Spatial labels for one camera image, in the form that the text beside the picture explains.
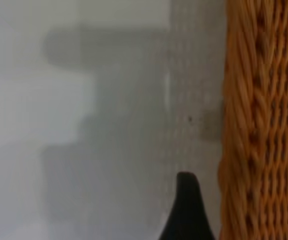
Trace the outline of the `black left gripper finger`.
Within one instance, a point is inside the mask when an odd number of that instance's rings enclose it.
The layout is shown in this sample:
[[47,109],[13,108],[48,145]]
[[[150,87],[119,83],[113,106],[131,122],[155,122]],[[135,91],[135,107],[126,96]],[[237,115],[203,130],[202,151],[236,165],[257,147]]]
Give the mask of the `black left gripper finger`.
[[197,177],[187,171],[176,176],[175,200],[159,237],[161,240],[213,240]]

